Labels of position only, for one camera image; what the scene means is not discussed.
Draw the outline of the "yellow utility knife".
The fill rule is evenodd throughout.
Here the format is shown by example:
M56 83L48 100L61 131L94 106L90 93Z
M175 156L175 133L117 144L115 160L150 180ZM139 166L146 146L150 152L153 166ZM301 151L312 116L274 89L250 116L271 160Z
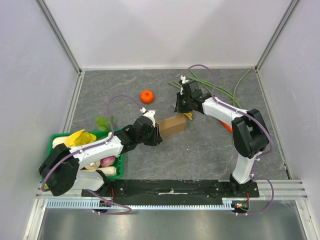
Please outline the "yellow utility knife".
M185 115L189 120L191 120L191 121L194 119L193 114L190 113L190 112L186 112L186 113L184 113L184 115Z

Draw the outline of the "brown cardboard express box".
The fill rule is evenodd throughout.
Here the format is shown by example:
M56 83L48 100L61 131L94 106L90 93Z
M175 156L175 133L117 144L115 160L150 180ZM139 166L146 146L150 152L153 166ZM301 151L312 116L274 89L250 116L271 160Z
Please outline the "brown cardboard express box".
M187 121L184 115L180 114L160 120L157 124L160 136L168 137L183 132L186 129Z

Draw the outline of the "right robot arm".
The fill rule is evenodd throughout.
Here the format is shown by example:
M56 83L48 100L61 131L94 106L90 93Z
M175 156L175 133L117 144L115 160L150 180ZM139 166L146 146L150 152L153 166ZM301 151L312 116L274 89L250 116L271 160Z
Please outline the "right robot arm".
M253 167L266 149L271 137L261 113L234 107L212 93L204 94L195 80L180 80L175 112L197 111L214 117L232 128L233 144L238 152L235 169L229 177L229 191L242 196L252 183Z

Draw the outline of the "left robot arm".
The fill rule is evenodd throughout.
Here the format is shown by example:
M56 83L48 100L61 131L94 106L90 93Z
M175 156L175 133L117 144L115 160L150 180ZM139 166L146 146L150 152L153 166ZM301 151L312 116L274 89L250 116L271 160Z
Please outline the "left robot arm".
M46 157L38 171L43 183L55 197L74 189L91 189L99 197L106 196L110 185L98 172L82 171L91 163L132 151L139 144L157 146L162 142L159 125L146 116L116 130L99 141L67 147L61 143Z

